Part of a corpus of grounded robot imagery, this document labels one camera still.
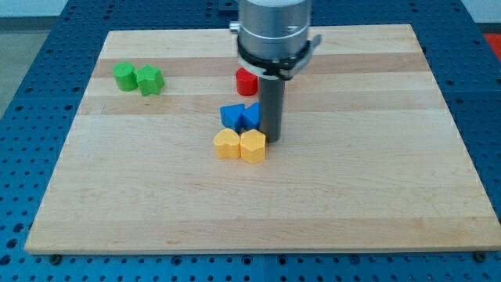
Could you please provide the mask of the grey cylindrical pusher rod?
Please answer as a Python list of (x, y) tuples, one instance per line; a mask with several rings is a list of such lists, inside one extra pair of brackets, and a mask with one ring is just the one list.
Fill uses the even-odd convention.
[(260, 91), (259, 130), (269, 143), (280, 139), (285, 82), (282, 80), (258, 79)]

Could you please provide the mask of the black clamp ring mount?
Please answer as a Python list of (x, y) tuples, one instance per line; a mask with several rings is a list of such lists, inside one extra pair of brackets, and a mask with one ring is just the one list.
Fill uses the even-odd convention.
[(307, 40), (298, 53), (274, 60), (252, 55), (243, 47), (239, 38), (236, 42), (238, 59), (244, 69), (260, 78), (289, 81), (309, 63), (315, 48), (322, 42), (322, 35), (317, 34), (313, 39)]

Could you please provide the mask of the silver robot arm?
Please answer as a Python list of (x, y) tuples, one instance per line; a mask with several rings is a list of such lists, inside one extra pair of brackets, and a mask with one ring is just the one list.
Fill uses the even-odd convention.
[(286, 82), (301, 72), (321, 44), (322, 36), (308, 36), (309, 0), (241, 0), (236, 35), (241, 66), (258, 77), (259, 131), (269, 143), (281, 137)]

